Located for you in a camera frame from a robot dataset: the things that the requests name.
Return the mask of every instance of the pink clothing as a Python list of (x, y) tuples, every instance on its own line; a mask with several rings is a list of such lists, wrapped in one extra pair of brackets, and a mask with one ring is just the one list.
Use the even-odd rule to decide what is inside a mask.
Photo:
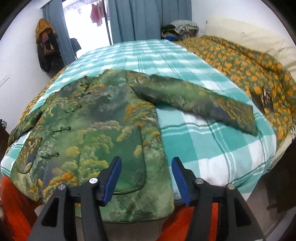
[(91, 20), (93, 23), (96, 23), (97, 26), (101, 26), (103, 23), (102, 18), (104, 17), (103, 3), (102, 1), (98, 2), (97, 5), (91, 5)]

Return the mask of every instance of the white wall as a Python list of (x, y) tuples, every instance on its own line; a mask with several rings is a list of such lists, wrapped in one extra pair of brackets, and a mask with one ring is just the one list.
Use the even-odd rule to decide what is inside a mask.
[(191, 0), (191, 3), (192, 20), (200, 28), (199, 35), (205, 32), (208, 17), (221, 15), (264, 28), (293, 43), (281, 21), (261, 0)]
[(0, 40), (0, 79), (9, 77), (0, 87), (0, 119), (7, 121), (8, 133), (28, 103), (50, 81), (37, 55), (35, 29), (40, 18), (40, 1), (32, 0)]

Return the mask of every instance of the jacket's left sleeve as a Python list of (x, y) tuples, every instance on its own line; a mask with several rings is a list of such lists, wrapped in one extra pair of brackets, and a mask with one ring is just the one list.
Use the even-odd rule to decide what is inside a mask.
[(126, 79), (141, 99), (153, 104), (169, 104), (251, 135), (258, 134), (251, 105), (175, 78), (127, 72)]
[(56, 95), (57, 92), (52, 93), (42, 106), (33, 110), (11, 131), (8, 139), (8, 146), (14, 143), (17, 139), (19, 139), (24, 133), (34, 128), (34, 126), (39, 121), (41, 115), (43, 114), (44, 110), (48, 107), (48, 105), (52, 102)]

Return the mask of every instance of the metal screw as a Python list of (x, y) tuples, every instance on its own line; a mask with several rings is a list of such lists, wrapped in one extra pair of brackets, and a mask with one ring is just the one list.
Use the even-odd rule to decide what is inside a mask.
[(195, 179), (195, 183), (196, 184), (203, 184), (203, 179), (197, 178), (197, 179)]
[(235, 189), (235, 185), (233, 185), (232, 183), (227, 184), (227, 188), (230, 190)]
[(89, 183), (91, 183), (91, 184), (95, 184), (95, 183), (97, 183), (97, 182), (98, 182), (98, 179), (95, 178), (95, 177), (93, 177), (93, 178), (91, 178), (91, 179), (89, 180)]
[(66, 185), (65, 184), (60, 184), (57, 189), (59, 190), (64, 190), (66, 188)]

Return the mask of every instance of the curtain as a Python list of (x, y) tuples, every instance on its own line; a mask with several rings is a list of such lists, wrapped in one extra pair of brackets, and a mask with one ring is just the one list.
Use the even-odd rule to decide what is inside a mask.
[(192, 20), (191, 0), (110, 0), (113, 43), (160, 39), (161, 26)]
[(59, 51), (64, 62), (68, 65), (75, 61), (73, 48), (66, 27), (65, 16), (63, 12), (62, 0), (51, 0), (42, 7), (43, 18), (46, 19), (54, 28), (57, 34), (57, 43)]

